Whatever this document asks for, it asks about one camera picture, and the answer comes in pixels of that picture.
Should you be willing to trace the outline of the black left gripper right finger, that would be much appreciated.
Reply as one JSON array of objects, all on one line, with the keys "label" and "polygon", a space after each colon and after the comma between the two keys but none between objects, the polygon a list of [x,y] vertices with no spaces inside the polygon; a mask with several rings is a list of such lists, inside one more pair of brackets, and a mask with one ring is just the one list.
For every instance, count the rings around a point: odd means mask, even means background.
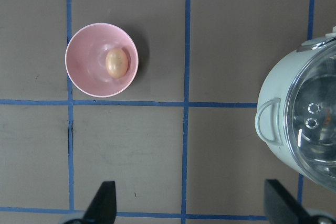
[{"label": "black left gripper right finger", "polygon": [[264,182],[264,214],[273,224],[310,223],[312,217],[276,179]]}]

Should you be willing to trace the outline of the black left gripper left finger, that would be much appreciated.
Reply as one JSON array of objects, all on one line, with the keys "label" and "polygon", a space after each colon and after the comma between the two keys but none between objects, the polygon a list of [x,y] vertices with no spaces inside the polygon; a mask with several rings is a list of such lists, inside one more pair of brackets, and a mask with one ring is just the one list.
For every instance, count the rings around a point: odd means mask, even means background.
[{"label": "black left gripper left finger", "polygon": [[87,208],[84,223],[108,223],[116,220],[115,181],[103,182]]}]

